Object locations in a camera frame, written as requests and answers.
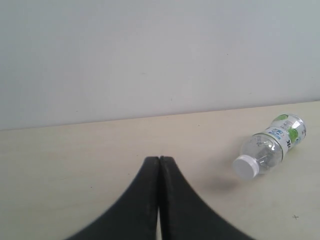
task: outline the plastic water bottle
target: plastic water bottle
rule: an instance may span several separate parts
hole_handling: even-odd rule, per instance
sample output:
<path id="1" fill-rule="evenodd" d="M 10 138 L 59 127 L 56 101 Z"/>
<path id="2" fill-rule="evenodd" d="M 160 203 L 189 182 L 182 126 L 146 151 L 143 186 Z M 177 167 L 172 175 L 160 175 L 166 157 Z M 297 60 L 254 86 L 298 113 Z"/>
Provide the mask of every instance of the plastic water bottle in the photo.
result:
<path id="1" fill-rule="evenodd" d="M 282 114 L 270 126 L 248 139 L 233 168 L 243 179 L 265 174 L 282 162 L 285 154 L 306 137 L 305 122 L 294 114 Z"/>

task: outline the black object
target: black object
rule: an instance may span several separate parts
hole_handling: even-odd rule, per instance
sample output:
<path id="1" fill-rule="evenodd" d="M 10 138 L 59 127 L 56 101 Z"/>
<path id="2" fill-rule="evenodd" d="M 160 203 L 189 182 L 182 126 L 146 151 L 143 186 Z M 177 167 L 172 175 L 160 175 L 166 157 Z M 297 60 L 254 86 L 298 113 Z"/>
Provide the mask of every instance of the black object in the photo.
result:
<path id="1" fill-rule="evenodd" d="M 155 240 L 159 158 L 147 157 L 115 204 L 68 240 Z"/>
<path id="2" fill-rule="evenodd" d="M 252 240 L 206 205 L 172 157 L 147 157 L 119 200 L 68 240 Z"/>
<path id="3" fill-rule="evenodd" d="M 159 178 L 163 240 L 252 240 L 201 200 L 172 157 L 161 157 Z"/>

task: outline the white bottle cap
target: white bottle cap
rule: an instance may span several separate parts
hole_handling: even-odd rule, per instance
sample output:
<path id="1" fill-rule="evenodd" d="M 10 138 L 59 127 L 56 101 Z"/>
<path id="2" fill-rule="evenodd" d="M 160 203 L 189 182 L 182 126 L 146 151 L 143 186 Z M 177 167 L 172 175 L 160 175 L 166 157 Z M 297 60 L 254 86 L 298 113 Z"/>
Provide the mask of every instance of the white bottle cap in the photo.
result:
<path id="1" fill-rule="evenodd" d="M 259 164 L 249 155 L 240 155 L 233 161 L 233 169 L 242 179 L 253 179 L 259 173 Z"/>

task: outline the white wall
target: white wall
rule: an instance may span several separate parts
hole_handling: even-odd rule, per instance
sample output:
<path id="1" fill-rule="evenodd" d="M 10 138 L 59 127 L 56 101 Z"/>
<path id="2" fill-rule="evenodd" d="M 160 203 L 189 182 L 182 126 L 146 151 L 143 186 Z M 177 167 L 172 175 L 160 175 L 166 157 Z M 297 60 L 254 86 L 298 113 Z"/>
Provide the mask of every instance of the white wall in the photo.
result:
<path id="1" fill-rule="evenodd" d="M 0 129 L 320 99 L 318 0 L 0 1 Z"/>

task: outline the table surface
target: table surface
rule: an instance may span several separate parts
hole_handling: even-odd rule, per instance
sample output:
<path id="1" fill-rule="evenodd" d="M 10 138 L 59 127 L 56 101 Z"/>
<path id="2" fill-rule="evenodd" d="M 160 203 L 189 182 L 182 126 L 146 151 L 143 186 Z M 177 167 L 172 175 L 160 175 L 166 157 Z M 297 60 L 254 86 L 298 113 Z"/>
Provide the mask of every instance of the table surface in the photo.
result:
<path id="1" fill-rule="evenodd" d="M 305 140 L 268 174 L 239 179 L 241 144 L 282 113 L 305 120 Z M 319 119 L 309 102 L 0 131 L 0 239 L 65 239 L 117 200 L 146 156 L 165 155 L 250 236 L 318 240 Z"/>

